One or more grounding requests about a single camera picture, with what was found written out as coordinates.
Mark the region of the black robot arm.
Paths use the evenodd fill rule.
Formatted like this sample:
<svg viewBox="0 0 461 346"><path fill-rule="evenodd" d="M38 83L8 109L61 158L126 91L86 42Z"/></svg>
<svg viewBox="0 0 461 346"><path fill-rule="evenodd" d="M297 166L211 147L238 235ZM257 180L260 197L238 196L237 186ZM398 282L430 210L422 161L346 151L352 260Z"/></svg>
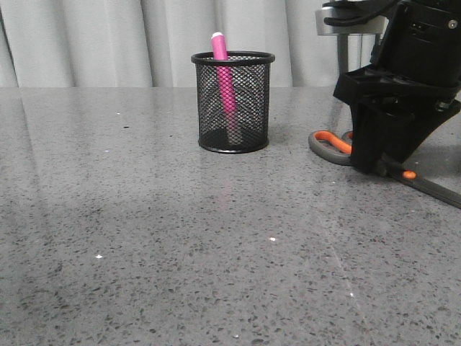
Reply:
<svg viewBox="0 0 461 346"><path fill-rule="evenodd" d="M460 112L460 2L398 1L370 64L342 74L334 96L350 106L353 167L400 164Z"/></svg>

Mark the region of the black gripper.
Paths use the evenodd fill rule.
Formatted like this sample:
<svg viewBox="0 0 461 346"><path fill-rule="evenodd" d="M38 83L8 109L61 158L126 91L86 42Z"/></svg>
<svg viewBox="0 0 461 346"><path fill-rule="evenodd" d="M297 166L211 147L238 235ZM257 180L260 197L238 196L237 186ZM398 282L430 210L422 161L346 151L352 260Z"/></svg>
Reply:
<svg viewBox="0 0 461 346"><path fill-rule="evenodd" d="M386 156L405 161L444 122L460 111L460 81L432 86L368 65L341 74L335 98L352 114L352 166L370 173Z"/></svg>

